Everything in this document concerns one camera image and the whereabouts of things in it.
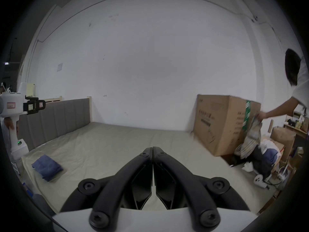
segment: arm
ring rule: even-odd
[[[258,115],[258,119],[262,121],[265,118],[276,117],[276,116],[281,116],[285,114],[289,116],[293,116],[293,111],[297,107],[298,104],[299,104],[299,101],[295,99],[294,97],[291,97],[285,103],[275,108],[274,110],[271,110],[268,113],[260,112]]]

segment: folded blue cloth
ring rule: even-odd
[[[275,149],[267,149],[263,154],[263,158],[270,164],[274,164],[278,158],[277,156],[278,151]]]
[[[37,159],[33,164],[32,167],[38,171],[44,180],[50,181],[52,178],[63,168],[56,163],[52,158],[43,155],[39,159]]]

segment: label sticker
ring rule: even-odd
[[[16,106],[15,102],[8,102],[8,103],[6,104],[6,108],[8,108],[8,109],[10,109],[10,108],[15,108],[15,106]]]

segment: brown cardboard box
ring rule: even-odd
[[[293,157],[290,157],[289,163],[293,168],[298,168],[302,159],[303,157],[299,153],[295,153]]]
[[[281,161],[283,163],[287,163],[289,155],[290,155],[292,148],[293,148],[296,133],[292,132],[292,131],[290,131],[286,128],[277,126],[277,127],[274,127],[272,129],[272,133],[271,133],[270,137],[273,140],[278,141],[285,146],[284,152],[283,152],[282,157],[281,157]]]
[[[243,143],[246,103],[247,100],[234,96],[197,96],[194,133],[214,156],[232,154]],[[250,101],[249,108],[248,128],[261,104]]]

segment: electrical wire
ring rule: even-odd
[[[84,10],[89,9],[89,8],[92,7],[92,6],[95,6],[95,5],[97,5],[97,4],[99,4],[99,3],[102,3],[102,2],[105,2],[105,1],[107,1],[107,0],[101,0],[101,1],[99,1],[99,2],[96,2],[96,3],[92,4],[92,5],[90,5],[90,6],[86,7],[86,8],[84,8],[84,9],[82,9],[82,10],[80,10],[80,11],[78,11],[77,13],[75,13],[74,15],[72,15],[72,16],[70,16],[68,19],[66,19],[64,22],[62,22],[58,27],[56,27],[44,40],[40,41],[39,39],[37,39],[37,37],[38,37],[38,35],[40,34],[41,29],[43,28],[45,22],[47,21],[47,19],[49,18],[49,16],[51,15],[51,13],[53,12],[53,10],[54,10],[56,7],[52,10],[52,12],[48,15],[46,21],[43,23],[43,25],[42,25],[42,27],[41,27],[41,29],[40,29],[40,31],[39,31],[37,37],[36,37],[36,43],[33,44],[33,47],[32,47],[32,50],[31,50],[31,55],[32,55],[32,57],[31,57],[31,61],[28,62],[28,69],[27,69],[27,74],[26,74],[26,79],[27,79],[27,81],[28,81],[29,73],[30,73],[29,65],[30,65],[30,67],[31,67],[31,62],[32,62],[32,59],[33,59],[33,55],[34,55],[35,48],[36,48],[36,46],[37,46],[37,42],[43,43],[44,41],[46,41],[46,40],[48,39],[49,36],[52,35],[52,33],[54,33],[61,25],[63,25],[63,24],[64,24],[65,22],[67,22],[68,20],[70,20],[72,17],[76,16],[77,14],[79,14],[80,12],[82,12],[82,11],[84,11]],[[275,35],[276,35],[275,30],[273,29],[272,25],[271,25],[269,22],[260,22],[260,23],[259,23],[259,22],[256,22],[253,18],[251,18],[251,17],[250,17],[249,15],[247,15],[247,14],[244,14],[244,13],[236,13],[236,12],[234,12],[234,11],[232,11],[232,10],[230,10],[230,9],[228,9],[228,8],[226,8],[226,7],[222,6],[222,5],[220,5],[220,4],[217,4],[217,3],[215,3],[215,2],[212,2],[212,1],[210,1],[210,0],[203,0],[203,1],[208,2],[208,3],[211,3],[211,4],[213,4],[213,5],[216,5],[216,6],[222,8],[222,9],[224,9],[224,10],[226,10],[226,11],[228,11],[228,12],[234,14],[234,15],[243,15],[243,16],[249,18],[253,23],[255,23],[255,24],[257,24],[257,25],[268,24],[268,25],[272,28],[272,30],[274,31],[274,33],[275,33]]]
[[[279,183],[277,183],[277,184],[271,184],[271,183],[269,183],[269,182],[265,182],[267,185],[270,185],[270,186],[277,186],[277,185],[280,185],[281,183],[282,183],[282,181],[281,182],[279,182]]]
[[[52,11],[50,12],[50,14],[48,15],[48,17],[47,17],[46,20],[44,21],[42,27],[41,27],[40,30],[39,30],[39,33],[37,34],[36,42],[35,42],[35,44],[33,44],[33,46],[32,46],[32,50],[31,50],[31,53],[30,53],[31,61],[29,61],[29,62],[28,62],[28,65],[27,65],[27,73],[26,73],[26,80],[27,80],[27,81],[28,81],[29,73],[30,73],[29,64],[30,64],[30,66],[31,66],[31,62],[32,62],[32,59],[33,59],[34,51],[35,51],[35,49],[36,49],[36,47],[37,47],[37,43],[38,43],[37,38],[38,38],[38,36],[39,36],[39,34],[40,34],[40,32],[41,32],[41,30],[42,30],[42,28],[43,28],[45,22],[48,20],[49,16],[52,14],[52,12],[54,11],[55,8],[56,8],[56,6],[52,9]]]
[[[46,41],[46,40],[48,39],[48,37],[51,36],[52,33],[55,32],[61,25],[63,25],[65,22],[67,22],[68,20],[70,20],[72,17],[76,16],[76,15],[79,14],[80,12],[82,12],[82,11],[84,11],[84,10],[87,10],[87,9],[89,9],[89,8],[92,7],[92,6],[95,6],[95,5],[97,5],[97,4],[99,4],[99,3],[102,3],[102,2],[105,2],[105,1],[107,1],[107,0],[101,0],[101,1],[99,1],[99,2],[96,2],[96,3],[94,3],[94,4],[92,4],[92,5],[88,6],[88,7],[86,7],[86,8],[84,8],[84,9],[80,10],[79,12],[75,13],[74,15],[70,16],[68,19],[66,19],[64,22],[62,22],[58,27],[56,27],[44,40],[42,40],[42,41],[38,40],[38,42],[41,42],[41,43],[42,43],[42,42]],[[247,14],[244,14],[244,13],[236,13],[236,12],[234,12],[234,11],[232,11],[232,10],[230,10],[230,9],[228,9],[228,8],[226,8],[226,7],[222,6],[222,5],[220,5],[220,4],[217,4],[217,3],[215,3],[215,2],[212,2],[212,1],[210,1],[210,0],[203,0],[203,1],[209,2],[209,3],[213,4],[213,5],[216,5],[216,6],[222,8],[222,9],[224,9],[224,10],[226,10],[226,11],[232,13],[232,14],[235,14],[235,15],[243,15],[243,16],[249,18],[253,23],[255,23],[255,24],[257,24],[257,25],[268,24],[268,25],[273,29],[272,25],[271,25],[269,22],[260,22],[260,23],[258,23],[258,22],[255,22],[254,19],[251,18],[251,17],[250,17],[249,15],[247,15]]]

